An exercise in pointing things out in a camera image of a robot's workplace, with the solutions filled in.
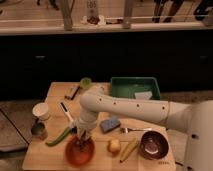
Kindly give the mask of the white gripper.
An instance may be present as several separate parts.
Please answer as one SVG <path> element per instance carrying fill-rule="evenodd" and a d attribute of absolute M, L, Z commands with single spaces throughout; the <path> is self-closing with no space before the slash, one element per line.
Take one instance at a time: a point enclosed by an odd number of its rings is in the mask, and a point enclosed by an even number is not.
<path fill-rule="evenodd" d="M 89 140 L 92 137 L 91 131 L 97 126 L 98 114 L 94 112 L 81 112 L 76 119 L 77 126 L 77 139 L 82 140 L 83 132 L 86 131 L 85 140 Z"/>

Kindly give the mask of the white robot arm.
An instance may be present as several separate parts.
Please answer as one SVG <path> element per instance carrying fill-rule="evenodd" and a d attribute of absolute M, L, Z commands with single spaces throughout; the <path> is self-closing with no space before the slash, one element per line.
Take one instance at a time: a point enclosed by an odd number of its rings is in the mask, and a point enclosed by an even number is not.
<path fill-rule="evenodd" d="M 100 112 L 162 125 L 186 133 L 183 171 L 213 171 L 213 100 L 184 104 L 160 100 L 115 98 L 93 90 L 80 98 L 78 128 L 91 132 Z"/>

